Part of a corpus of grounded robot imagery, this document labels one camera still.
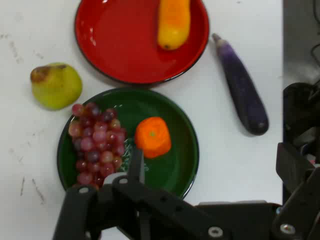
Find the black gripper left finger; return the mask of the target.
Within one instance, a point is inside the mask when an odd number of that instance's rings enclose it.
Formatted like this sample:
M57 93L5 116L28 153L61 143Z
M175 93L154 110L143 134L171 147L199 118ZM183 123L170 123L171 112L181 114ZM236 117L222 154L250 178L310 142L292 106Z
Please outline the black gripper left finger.
M144 155L132 151L125 175L100 190L71 187L55 227L55 240L97 240L116 227L131 240L230 240L232 232L198 207L144 184Z

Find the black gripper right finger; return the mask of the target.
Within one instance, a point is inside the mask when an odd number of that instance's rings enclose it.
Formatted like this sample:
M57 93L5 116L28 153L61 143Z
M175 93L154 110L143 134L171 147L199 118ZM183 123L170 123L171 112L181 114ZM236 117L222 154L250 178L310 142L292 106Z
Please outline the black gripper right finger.
M305 159L290 143L277 146L276 172L290 197L272 223L275 240L320 238L320 168Z

